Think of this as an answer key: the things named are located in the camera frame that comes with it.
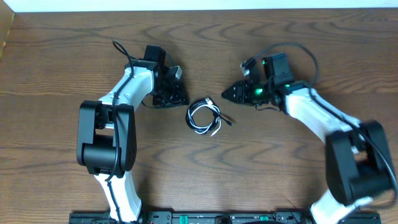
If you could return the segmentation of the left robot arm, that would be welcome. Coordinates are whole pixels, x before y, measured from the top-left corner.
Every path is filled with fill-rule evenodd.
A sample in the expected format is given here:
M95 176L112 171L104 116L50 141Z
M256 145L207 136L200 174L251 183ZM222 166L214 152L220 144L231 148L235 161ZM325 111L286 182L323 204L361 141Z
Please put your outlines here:
M79 109L76 159L100 183L108 200L108 213L73 213L70 223L142 223L142 200L132 175L136 160L135 112L147 95L153 109L189 104L178 65L166 66L166 51L148 45L142 58L129 56L115 87L97 101L85 100Z

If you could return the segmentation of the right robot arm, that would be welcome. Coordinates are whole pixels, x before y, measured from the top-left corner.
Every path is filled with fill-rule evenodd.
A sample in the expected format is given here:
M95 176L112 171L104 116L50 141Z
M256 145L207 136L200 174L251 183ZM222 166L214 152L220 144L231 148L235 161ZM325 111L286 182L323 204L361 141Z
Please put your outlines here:
M244 61L241 70L245 79L232 84L221 96L240 105L266 104L302 122L324 143L328 189L301 223L339 223L383 192L397 190L380 123L364 123L345 114L321 98L308 82L296 80L285 53L263 57L262 66L264 82L256 59Z

